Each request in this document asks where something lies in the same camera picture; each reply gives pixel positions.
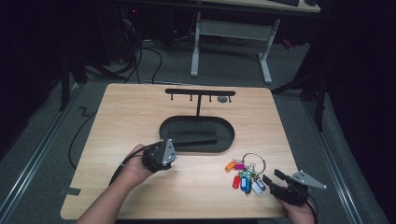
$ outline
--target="white table leg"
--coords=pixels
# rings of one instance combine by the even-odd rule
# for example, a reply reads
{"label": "white table leg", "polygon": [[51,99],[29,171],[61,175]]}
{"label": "white table leg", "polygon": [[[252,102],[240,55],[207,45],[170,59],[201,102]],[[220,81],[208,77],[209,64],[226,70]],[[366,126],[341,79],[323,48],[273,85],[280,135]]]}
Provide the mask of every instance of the white table leg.
{"label": "white table leg", "polygon": [[270,74],[270,71],[268,69],[268,64],[267,64],[267,57],[270,52],[271,46],[274,42],[274,38],[275,38],[277,27],[279,26],[279,23],[280,23],[280,19],[275,20],[274,25],[271,29],[271,33],[268,38],[264,53],[259,54],[260,65],[262,66],[262,75],[264,77],[264,82],[266,84],[272,83],[271,74]]}
{"label": "white table leg", "polygon": [[198,77],[200,33],[201,33],[201,12],[197,12],[197,22],[195,28],[195,44],[194,44],[194,52],[192,53],[192,62],[191,62],[192,77]]}

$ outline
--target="gray carpet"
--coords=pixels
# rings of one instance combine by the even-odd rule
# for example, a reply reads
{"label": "gray carpet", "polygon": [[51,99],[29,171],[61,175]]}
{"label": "gray carpet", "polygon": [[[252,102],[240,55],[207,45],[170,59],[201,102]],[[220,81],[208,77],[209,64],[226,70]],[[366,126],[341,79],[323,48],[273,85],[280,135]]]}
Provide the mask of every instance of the gray carpet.
{"label": "gray carpet", "polygon": [[[145,46],[154,46],[148,42]],[[297,47],[286,50],[279,45],[274,45],[268,58],[268,64],[273,77],[273,84],[264,84],[260,65],[256,55],[229,52],[224,49],[203,49],[200,61],[200,74],[191,78],[191,46],[174,46],[168,48],[156,45],[152,49],[162,55],[162,65],[155,80],[158,82],[176,82],[209,86],[246,86],[266,87],[274,89],[293,79],[301,59],[309,46]],[[138,67],[140,79],[151,81],[160,57],[153,51],[143,50],[142,62]],[[118,69],[120,65],[114,64],[111,69]],[[136,83],[134,74],[129,83]],[[60,211],[64,202],[64,195],[60,194],[61,188],[70,185],[74,169],[68,161],[68,149],[78,128],[87,117],[82,116],[82,109],[86,107],[86,114],[93,113],[99,106],[106,85],[114,80],[105,77],[90,76],[89,82],[75,91],[75,101],[69,106],[59,129],[53,135],[44,160],[35,171],[34,177],[25,192],[18,199],[19,202],[7,223],[72,223],[63,220]],[[318,137],[318,131],[312,124],[312,118],[307,113],[306,103],[298,97],[298,91],[288,91],[276,95],[276,106],[279,111],[286,135],[290,142],[293,156],[299,169],[309,173],[320,182],[328,186],[327,190],[313,189],[311,192],[318,202],[319,223],[349,223],[350,215],[340,199],[340,192],[335,184],[334,176],[322,152],[323,142]],[[56,116],[59,116],[61,88],[57,85],[49,99],[31,117],[26,130],[19,141],[1,161],[0,201],[5,202],[12,187],[16,183],[24,167],[36,149],[40,146],[46,131]],[[324,113],[324,132],[320,133],[328,144],[329,149],[341,170],[343,179],[350,189],[354,203],[363,223],[388,223],[382,210],[375,201],[373,194],[361,175],[359,166],[353,160],[347,143],[332,112],[330,100],[327,98]],[[71,154],[74,164],[78,162],[81,151],[89,134],[93,119],[90,120],[79,133],[74,143]],[[289,223],[286,218],[262,219],[259,223]]]}

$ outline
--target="blue key tag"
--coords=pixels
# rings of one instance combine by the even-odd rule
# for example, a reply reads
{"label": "blue key tag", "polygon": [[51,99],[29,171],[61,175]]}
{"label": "blue key tag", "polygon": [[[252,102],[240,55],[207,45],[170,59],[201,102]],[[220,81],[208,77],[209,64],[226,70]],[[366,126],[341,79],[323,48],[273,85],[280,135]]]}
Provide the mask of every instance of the blue key tag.
{"label": "blue key tag", "polygon": [[265,187],[261,179],[257,179],[255,183],[257,183],[257,185],[260,187],[260,189],[262,189],[262,191],[265,191],[267,189],[267,187]]}
{"label": "blue key tag", "polygon": [[262,195],[262,193],[264,192],[264,191],[262,191],[262,188],[260,188],[260,186],[259,186],[259,184],[256,182],[256,181],[254,181],[252,184],[251,184],[251,188],[254,190],[254,192],[256,192],[258,195]]}
{"label": "blue key tag", "polygon": [[247,177],[245,177],[245,176],[243,176],[242,178],[241,178],[241,190],[242,191],[246,191],[248,188],[247,188],[247,185],[248,185],[248,178]]}
{"label": "blue key tag", "polygon": [[250,192],[251,192],[251,181],[250,181],[250,179],[248,178],[248,179],[247,179],[247,189],[245,190],[245,193],[246,193],[246,194],[250,194]]}

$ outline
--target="person's arm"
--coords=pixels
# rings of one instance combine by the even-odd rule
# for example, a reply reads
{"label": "person's arm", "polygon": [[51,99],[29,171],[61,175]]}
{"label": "person's arm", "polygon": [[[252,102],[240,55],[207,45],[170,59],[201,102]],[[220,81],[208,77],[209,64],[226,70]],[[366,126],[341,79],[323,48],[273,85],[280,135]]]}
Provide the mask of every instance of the person's arm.
{"label": "person's arm", "polygon": [[[131,153],[141,147],[143,145],[138,145]],[[122,168],[114,182],[103,191],[76,223],[115,223],[129,192],[142,184],[151,175],[152,172],[143,166],[140,156],[131,158]]]}
{"label": "person's arm", "polygon": [[301,206],[290,205],[276,198],[288,213],[288,218],[292,224],[314,224],[315,219],[311,209],[305,203]]}

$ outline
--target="table top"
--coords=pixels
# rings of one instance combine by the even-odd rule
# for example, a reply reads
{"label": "table top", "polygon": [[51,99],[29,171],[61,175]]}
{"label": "table top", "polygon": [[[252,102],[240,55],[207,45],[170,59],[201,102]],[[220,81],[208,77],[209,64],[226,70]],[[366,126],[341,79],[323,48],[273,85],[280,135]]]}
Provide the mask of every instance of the table top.
{"label": "table top", "polygon": [[[119,218],[264,218],[283,217],[285,213],[269,189],[262,195],[246,195],[233,189],[236,171],[224,168],[232,159],[241,160],[254,152],[266,160],[264,173],[278,185],[274,176],[297,171],[272,93],[265,88],[108,85],[92,125],[78,168],[70,185],[81,189],[78,196],[67,195],[61,216],[77,219],[105,190],[114,171],[139,143],[160,140],[164,120],[175,115],[195,115],[197,97],[170,95],[165,89],[235,91],[231,103],[220,103],[203,96],[201,116],[221,117],[234,128],[235,138],[229,149],[220,153],[178,152],[172,168],[152,175],[132,190],[120,210]],[[247,163],[260,159],[247,156]]]}
{"label": "table top", "polygon": [[264,7],[272,9],[282,9],[289,11],[301,11],[301,12],[320,12],[320,7],[316,4],[314,7],[309,6],[304,0],[300,0],[299,6],[292,7],[285,4],[271,2],[268,0],[200,0],[201,2],[217,3],[217,4],[231,4],[240,5],[244,7]]}

